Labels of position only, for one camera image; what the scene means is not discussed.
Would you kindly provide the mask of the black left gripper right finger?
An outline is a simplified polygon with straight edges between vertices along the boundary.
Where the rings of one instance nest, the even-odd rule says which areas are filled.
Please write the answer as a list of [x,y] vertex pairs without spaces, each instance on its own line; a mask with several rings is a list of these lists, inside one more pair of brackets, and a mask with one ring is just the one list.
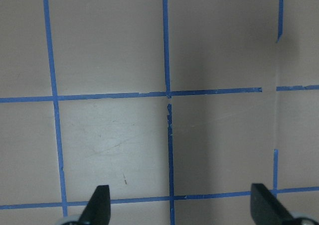
[[256,225],[288,225],[294,220],[262,183],[251,184],[250,214]]

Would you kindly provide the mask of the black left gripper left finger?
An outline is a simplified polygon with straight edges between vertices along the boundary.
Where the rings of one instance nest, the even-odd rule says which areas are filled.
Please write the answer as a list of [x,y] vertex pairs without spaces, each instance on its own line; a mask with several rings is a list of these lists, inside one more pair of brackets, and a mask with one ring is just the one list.
[[80,225],[108,225],[110,218],[111,199],[109,185],[97,186],[78,223]]

